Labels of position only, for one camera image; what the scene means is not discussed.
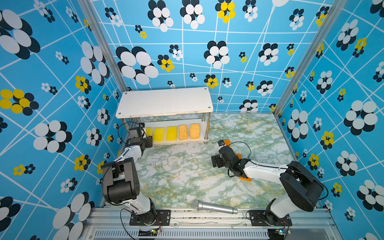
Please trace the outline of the yellow sponge back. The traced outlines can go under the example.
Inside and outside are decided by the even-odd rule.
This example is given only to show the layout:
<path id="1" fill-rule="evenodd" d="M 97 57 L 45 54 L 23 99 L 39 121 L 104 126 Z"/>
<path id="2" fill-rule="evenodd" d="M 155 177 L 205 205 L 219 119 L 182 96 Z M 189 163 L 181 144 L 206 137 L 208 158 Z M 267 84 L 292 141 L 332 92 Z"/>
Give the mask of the yellow sponge back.
<path id="1" fill-rule="evenodd" d="M 146 135 L 147 137 L 153 136 L 153 128 L 146 128 Z"/>

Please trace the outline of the yellow sponge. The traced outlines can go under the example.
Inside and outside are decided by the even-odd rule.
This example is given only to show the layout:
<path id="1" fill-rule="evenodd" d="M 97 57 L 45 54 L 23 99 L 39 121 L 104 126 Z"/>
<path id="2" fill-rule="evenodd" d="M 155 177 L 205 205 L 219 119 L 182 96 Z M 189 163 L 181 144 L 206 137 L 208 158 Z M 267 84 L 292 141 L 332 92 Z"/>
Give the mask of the yellow sponge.
<path id="1" fill-rule="evenodd" d="M 178 128 L 177 127 L 167 127 L 166 141 L 175 142 L 178 138 Z"/>
<path id="2" fill-rule="evenodd" d="M 153 128 L 146 128 L 146 135 L 147 137 L 153 136 Z"/>
<path id="3" fill-rule="evenodd" d="M 165 139 L 165 128 L 155 128 L 153 133 L 153 142 L 162 143 Z"/>

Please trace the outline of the tan porous sponge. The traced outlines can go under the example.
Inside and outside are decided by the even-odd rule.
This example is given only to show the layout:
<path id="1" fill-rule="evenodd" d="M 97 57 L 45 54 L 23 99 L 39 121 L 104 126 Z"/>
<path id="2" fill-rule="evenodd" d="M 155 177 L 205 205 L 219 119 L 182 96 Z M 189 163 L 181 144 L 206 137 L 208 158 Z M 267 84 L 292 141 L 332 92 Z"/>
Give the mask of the tan porous sponge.
<path id="1" fill-rule="evenodd" d="M 179 126 L 179 140 L 186 141 L 188 139 L 188 128 L 187 125 Z"/>
<path id="2" fill-rule="evenodd" d="M 200 124 L 191 124 L 190 125 L 190 139 L 198 140 L 200 138 Z"/>

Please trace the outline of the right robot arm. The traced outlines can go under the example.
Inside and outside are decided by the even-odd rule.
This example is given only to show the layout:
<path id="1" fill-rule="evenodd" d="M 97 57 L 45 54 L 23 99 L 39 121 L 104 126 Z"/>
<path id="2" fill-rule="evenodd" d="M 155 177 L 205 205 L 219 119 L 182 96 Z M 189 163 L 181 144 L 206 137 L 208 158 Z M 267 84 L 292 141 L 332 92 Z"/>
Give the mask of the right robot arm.
<path id="1" fill-rule="evenodd" d="M 271 226 L 297 210 L 312 212 L 323 191 L 328 190 L 297 161 L 287 165 L 257 163 L 240 158 L 224 141 L 218 141 L 218 149 L 219 154 L 211 157 L 213 167 L 225 167 L 229 177 L 265 180 L 284 187 L 286 193 L 274 198 L 264 211 L 265 221 Z"/>

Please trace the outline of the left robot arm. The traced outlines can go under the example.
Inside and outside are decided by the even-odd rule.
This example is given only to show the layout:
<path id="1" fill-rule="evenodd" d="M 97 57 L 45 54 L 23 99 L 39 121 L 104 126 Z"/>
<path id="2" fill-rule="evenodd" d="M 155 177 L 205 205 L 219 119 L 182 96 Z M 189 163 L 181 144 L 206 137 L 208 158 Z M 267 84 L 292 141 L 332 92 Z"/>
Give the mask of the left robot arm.
<path id="1" fill-rule="evenodd" d="M 147 136 L 144 123 L 130 128 L 129 134 L 130 138 L 119 157 L 102 166 L 102 195 L 111 205 L 127 207 L 134 220 L 151 225 L 157 218 L 156 207 L 150 198 L 141 193 L 136 162 L 146 148 L 153 146 L 153 140 Z"/>

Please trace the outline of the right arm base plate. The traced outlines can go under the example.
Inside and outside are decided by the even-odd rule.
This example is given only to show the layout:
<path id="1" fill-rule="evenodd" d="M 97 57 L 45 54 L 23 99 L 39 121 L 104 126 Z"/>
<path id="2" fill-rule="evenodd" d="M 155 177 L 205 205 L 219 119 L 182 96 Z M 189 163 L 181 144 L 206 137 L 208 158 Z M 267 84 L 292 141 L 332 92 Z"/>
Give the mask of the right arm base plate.
<path id="1" fill-rule="evenodd" d="M 291 227 L 292 221 L 289 215 L 283 219 L 272 219 L 268 220 L 265 216 L 264 210 L 249 210 L 246 212 L 245 217 L 251 222 L 253 227 Z"/>

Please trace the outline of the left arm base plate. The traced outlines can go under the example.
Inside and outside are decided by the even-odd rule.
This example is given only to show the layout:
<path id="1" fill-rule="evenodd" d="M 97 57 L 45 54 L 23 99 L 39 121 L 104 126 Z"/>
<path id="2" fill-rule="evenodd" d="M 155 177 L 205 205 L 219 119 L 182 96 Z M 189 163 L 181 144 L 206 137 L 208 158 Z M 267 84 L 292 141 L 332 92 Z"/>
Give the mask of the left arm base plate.
<path id="1" fill-rule="evenodd" d="M 141 215 L 131 215 L 130 226 L 169 226 L 171 210 L 155 210 Z"/>

